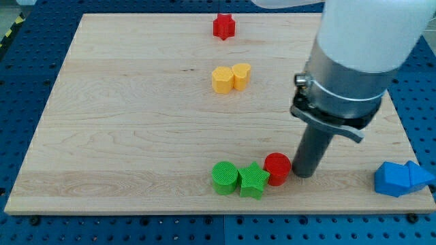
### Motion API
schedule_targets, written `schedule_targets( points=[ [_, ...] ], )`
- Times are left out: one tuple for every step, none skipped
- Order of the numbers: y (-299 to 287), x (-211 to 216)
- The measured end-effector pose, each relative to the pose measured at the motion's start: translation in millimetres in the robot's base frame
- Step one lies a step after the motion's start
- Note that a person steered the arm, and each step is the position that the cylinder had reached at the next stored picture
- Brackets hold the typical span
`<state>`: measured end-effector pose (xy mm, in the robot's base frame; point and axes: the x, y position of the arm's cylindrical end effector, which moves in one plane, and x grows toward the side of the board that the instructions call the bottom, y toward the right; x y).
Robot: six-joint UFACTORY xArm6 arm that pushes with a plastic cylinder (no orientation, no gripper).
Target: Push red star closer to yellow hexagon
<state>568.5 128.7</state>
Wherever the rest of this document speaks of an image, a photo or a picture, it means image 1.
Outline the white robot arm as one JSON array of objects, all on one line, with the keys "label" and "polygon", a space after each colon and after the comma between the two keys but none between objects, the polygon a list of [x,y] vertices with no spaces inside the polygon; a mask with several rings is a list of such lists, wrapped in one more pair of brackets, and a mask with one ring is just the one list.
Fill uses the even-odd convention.
[{"label": "white robot arm", "polygon": [[328,0],[290,112],[303,142],[360,142],[382,97],[435,13],[435,0]]}]

